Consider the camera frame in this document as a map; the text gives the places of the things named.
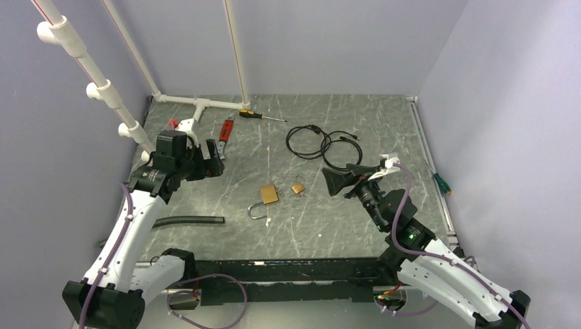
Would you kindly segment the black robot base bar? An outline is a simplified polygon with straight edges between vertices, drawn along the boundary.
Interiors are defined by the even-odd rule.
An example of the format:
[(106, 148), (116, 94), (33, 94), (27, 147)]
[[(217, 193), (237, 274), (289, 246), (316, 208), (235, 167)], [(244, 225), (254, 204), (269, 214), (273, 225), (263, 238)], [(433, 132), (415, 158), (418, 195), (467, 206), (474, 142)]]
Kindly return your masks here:
[(396, 289), (395, 272), (376, 257), (199, 260), (169, 291), (197, 292), (203, 306), (235, 302), (373, 302)]

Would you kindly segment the large brass padlock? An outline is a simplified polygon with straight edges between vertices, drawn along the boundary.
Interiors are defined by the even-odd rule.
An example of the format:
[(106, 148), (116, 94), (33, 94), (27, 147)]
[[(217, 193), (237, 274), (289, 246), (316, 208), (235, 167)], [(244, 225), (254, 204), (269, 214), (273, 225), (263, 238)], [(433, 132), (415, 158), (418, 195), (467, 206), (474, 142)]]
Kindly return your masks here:
[(260, 202), (253, 203), (247, 208), (247, 215), (250, 219), (259, 220), (267, 219), (267, 213), (257, 215), (255, 210), (260, 207), (266, 207), (269, 204), (273, 204), (279, 201), (278, 191), (274, 184), (264, 185), (260, 188), (260, 196), (262, 200)]

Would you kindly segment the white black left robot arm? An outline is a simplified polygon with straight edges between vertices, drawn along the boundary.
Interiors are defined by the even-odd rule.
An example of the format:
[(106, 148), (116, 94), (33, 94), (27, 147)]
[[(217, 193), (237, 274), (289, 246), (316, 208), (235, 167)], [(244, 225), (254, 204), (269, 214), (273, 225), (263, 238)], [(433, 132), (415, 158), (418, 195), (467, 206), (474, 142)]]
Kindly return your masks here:
[(144, 270), (136, 264), (160, 213), (182, 182), (215, 178), (224, 164), (213, 139), (209, 156), (192, 134), (163, 130), (148, 160), (121, 185), (125, 196), (106, 244), (79, 282), (66, 283), (62, 297), (80, 328), (137, 328), (146, 305), (172, 284), (186, 288), (197, 278), (195, 255), (169, 248)]

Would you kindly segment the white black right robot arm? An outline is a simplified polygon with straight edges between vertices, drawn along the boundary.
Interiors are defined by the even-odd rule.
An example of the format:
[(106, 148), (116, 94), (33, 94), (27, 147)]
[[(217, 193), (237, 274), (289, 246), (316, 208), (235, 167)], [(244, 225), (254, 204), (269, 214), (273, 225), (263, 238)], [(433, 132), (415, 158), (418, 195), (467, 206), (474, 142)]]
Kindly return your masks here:
[(473, 328), (529, 328), (530, 297), (509, 291), (457, 256), (431, 229), (415, 219), (409, 197), (413, 176), (398, 161), (380, 166), (348, 164), (346, 171), (322, 170), (331, 196), (357, 198), (388, 245), (378, 258), (378, 277), (414, 287), (446, 306)]

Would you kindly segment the small brass padlock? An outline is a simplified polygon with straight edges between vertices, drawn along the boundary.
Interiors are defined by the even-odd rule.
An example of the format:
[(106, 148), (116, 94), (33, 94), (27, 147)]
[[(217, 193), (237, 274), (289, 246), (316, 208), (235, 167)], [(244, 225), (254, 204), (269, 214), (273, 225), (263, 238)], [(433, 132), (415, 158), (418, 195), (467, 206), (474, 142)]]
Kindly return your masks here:
[(291, 190), (294, 192), (294, 194), (296, 195), (301, 195), (306, 187), (303, 184), (303, 178), (301, 175), (296, 175), (295, 176), (295, 183), (291, 186)]

